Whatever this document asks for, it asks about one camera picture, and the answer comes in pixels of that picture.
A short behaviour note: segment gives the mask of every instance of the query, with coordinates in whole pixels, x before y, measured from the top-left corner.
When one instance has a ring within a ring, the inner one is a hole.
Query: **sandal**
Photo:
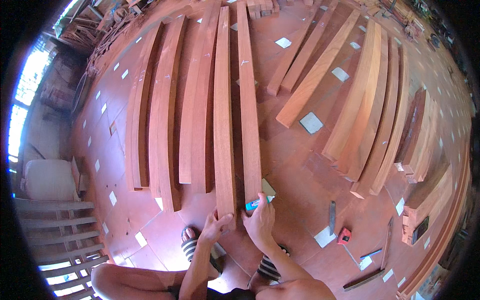
[[[279,247],[285,250],[286,254],[289,254],[288,249],[284,245],[280,245]],[[258,265],[257,273],[260,274],[263,278],[270,279],[272,281],[279,281],[280,280],[280,273],[275,268],[275,265],[272,261],[268,258],[268,256],[264,255],[260,264]]]
[[[187,230],[187,228],[190,228],[195,232],[195,237],[194,238],[189,238],[185,242],[181,244],[181,248],[183,250],[183,253],[185,253],[185,256],[187,257],[187,260],[191,263],[193,259],[193,253],[195,252],[195,248],[197,248],[197,242],[198,242],[198,237],[200,236],[200,233],[198,232],[197,229],[187,226],[185,227],[182,232],[181,232],[181,237],[183,237],[183,233]],[[222,275],[222,267],[220,264],[216,261],[215,258],[213,258],[212,254],[210,253],[210,263],[212,266],[218,271],[218,277]]]

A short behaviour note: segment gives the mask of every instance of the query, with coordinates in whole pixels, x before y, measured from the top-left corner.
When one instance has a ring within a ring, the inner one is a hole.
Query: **hand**
[[[205,221],[204,229],[198,237],[199,242],[207,242],[211,245],[215,244],[220,238],[220,235],[233,220],[233,214],[227,214],[218,219],[218,211],[215,207],[213,212],[209,213]]]
[[[273,204],[268,203],[263,192],[258,193],[260,203],[254,210],[253,215],[248,217],[245,211],[241,212],[243,225],[247,229],[248,235],[257,248],[265,252],[267,247],[275,245],[272,237],[272,228],[275,223],[275,209]]]

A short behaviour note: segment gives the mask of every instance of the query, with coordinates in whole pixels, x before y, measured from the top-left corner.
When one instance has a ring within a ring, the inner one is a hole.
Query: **person's right hand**
[[[275,223],[275,209],[273,208],[273,204],[268,203],[263,192],[258,193],[258,196],[260,203],[254,210],[253,215],[248,217],[246,212],[242,210],[241,217],[243,219],[243,225],[247,229],[248,235],[253,243],[260,251],[264,252],[266,247],[276,245],[272,237],[272,228]]]

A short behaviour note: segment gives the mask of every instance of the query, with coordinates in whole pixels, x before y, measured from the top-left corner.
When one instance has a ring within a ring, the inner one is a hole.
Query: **black shorts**
[[[178,300],[180,286],[168,287],[168,291]],[[255,300],[255,294],[249,289],[234,288],[230,293],[222,294],[208,288],[207,300]]]

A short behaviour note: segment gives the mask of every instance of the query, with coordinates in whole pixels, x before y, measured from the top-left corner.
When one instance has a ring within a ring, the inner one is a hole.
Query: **blue pen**
[[[275,196],[267,196],[267,201],[268,203],[270,203],[273,198],[275,198]],[[247,210],[254,210],[255,208],[257,208],[258,204],[260,203],[260,199],[257,199],[255,201],[252,201],[252,202],[249,202],[245,205],[245,208]]]
[[[382,251],[382,249],[379,249],[379,250],[377,250],[377,251],[373,251],[373,252],[370,253],[370,254],[367,254],[367,255],[364,255],[364,256],[360,257],[360,259],[364,259],[365,257],[372,256],[372,255],[377,254],[378,252],[381,252],[381,251]]]

